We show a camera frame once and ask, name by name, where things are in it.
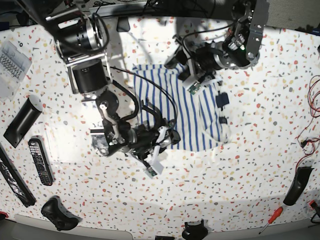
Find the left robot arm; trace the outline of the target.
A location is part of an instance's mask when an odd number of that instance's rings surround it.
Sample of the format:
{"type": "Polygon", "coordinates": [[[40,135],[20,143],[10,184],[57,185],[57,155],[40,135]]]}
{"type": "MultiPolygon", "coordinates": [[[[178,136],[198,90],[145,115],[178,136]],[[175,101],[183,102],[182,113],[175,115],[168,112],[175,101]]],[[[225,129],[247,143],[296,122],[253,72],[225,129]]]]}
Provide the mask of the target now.
{"type": "Polygon", "coordinates": [[[238,0],[232,6],[233,22],[227,26],[228,36],[223,41],[189,41],[175,35],[176,51],[167,59],[166,69],[178,64],[185,67],[178,75],[183,87],[192,95],[214,83],[221,84],[220,70],[247,69],[260,57],[264,27],[269,18],[270,4],[266,0],[238,0]]]}

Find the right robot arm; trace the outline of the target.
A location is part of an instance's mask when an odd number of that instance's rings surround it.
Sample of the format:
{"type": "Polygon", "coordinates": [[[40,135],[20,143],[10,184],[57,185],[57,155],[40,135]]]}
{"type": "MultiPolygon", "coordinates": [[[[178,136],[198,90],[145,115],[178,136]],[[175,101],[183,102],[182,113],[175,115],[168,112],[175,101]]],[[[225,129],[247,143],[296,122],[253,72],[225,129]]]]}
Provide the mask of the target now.
{"type": "Polygon", "coordinates": [[[131,155],[150,178],[160,175],[164,166],[159,154],[180,141],[176,120],[167,120],[114,80],[107,54],[110,34],[103,18],[97,12],[85,13],[83,0],[69,0],[59,12],[58,0],[20,0],[18,4],[53,36],[72,91],[93,104],[100,115],[99,124],[90,130],[95,150],[105,157],[116,152],[131,155]]]}

